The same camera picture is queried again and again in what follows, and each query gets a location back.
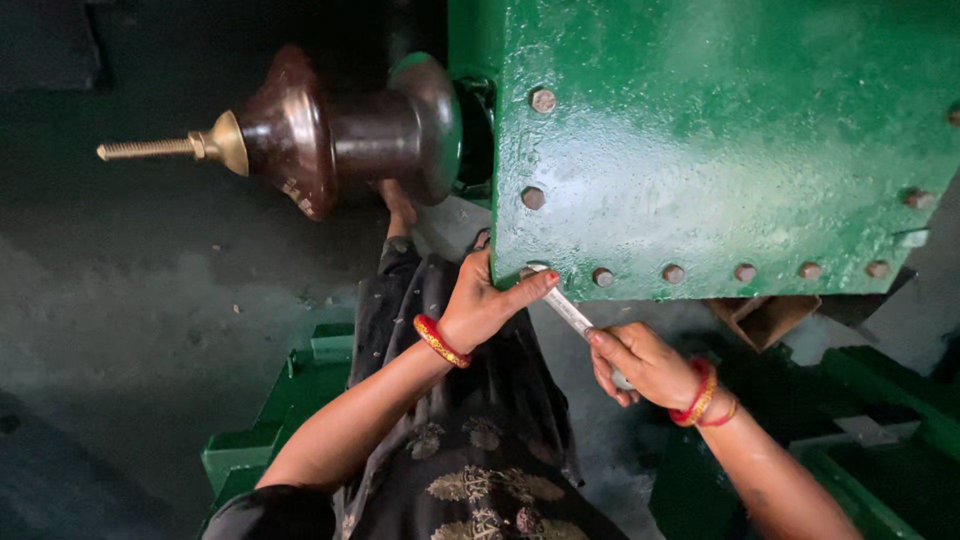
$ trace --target metal plate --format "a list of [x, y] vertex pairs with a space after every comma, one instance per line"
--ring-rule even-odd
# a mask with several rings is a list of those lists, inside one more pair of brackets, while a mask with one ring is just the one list
[[[451, 75], [497, 89], [501, 286], [541, 260], [573, 301], [884, 292], [910, 251], [895, 235], [933, 211], [905, 194], [941, 195], [960, 162], [953, 0], [449, 9]], [[541, 86], [549, 113], [530, 106]], [[541, 209], [522, 204], [527, 186]], [[875, 259], [884, 278], [865, 272]], [[807, 261], [819, 280], [798, 276]], [[751, 282], [734, 278], [740, 263]], [[661, 277], [668, 264], [683, 282]], [[611, 286], [593, 283], [599, 266]]]

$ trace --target bangle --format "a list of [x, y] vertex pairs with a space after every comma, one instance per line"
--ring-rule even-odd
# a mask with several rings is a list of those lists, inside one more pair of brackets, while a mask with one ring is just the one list
[[717, 372], [706, 359], [697, 357], [690, 361], [690, 365], [700, 373], [700, 388], [693, 404], [686, 411], [670, 409], [670, 419], [682, 428], [689, 428], [700, 420], [704, 411], [713, 401], [713, 394], [717, 388]]
[[444, 360], [461, 369], [470, 366], [470, 356], [457, 353], [440, 336], [437, 331], [437, 321], [421, 313], [414, 317], [414, 328], [417, 329], [417, 333], [423, 338], [423, 341], [426, 341], [426, 344], [442, 356]]
[[700, 428], [719, 428], [724, 424], [728, 423], [733, 415], [736, 414], [738, 402], [735, 396], [733, 397], [733, 403], [730, 405], [730, 410], [727, 411], [727, 414], [719, 420], [714, 420], [713, 422], [697, 422], [697, 426]]

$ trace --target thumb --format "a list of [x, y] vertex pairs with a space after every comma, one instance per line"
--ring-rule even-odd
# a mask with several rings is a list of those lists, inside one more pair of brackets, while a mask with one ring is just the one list
[[546, 296], [546, 293], [550, 292], [559, 282], [560, 274], [553, 270], [543, 270], [504, 292], [503, 303], [510, 314], [513, 315]]
[[590, 329], [587, 331], [587, 339], [594, 351], [612, 362], [620, 371], [637, 360], [636, 356], [627, 349], [627, 346], [608, 331]]

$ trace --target silver wrench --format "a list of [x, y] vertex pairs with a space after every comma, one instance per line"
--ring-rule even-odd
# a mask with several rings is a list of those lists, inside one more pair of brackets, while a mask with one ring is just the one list
[[[546, 264], [539, 262], [531, 262], [527, 264], [527, 267], [535, 272], [549, 268]], [[543, 301], [550, 305], [550, 307], [553, 307], [553, 310], [556, 311], [568, 325], [573, 327], [573, 330], [577, 331], [580, 337], [587, 339], [587, 330], [593, 328], [593, 324], [580, 312], [580, 309], [577, 309], [576, 306], [567, 300], [564, 294], [560, 292], [560, 289], [557, 287], [550, 289], [550, 292], [546, 293], [546, 296], [543, 297]], [[623, 373], [615, 367], [613, 368], [611, 380], [613, 381], [613, 385], [621, 390], [636, 390], [627, 378], [623, 376]]]

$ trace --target brass fitting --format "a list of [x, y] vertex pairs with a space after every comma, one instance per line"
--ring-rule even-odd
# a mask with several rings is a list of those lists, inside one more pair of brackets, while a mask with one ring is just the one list
[[217, 118], [208, 132], [189, 132], [186, 138], [151, 142], [122, 142], [97, 147], [101, 160], [138, 160], [163, 156], [193, 156], [195, 160], [217, 160], [240, 176], [250, 176], [247, 148], [236, 116], [228, 110]]

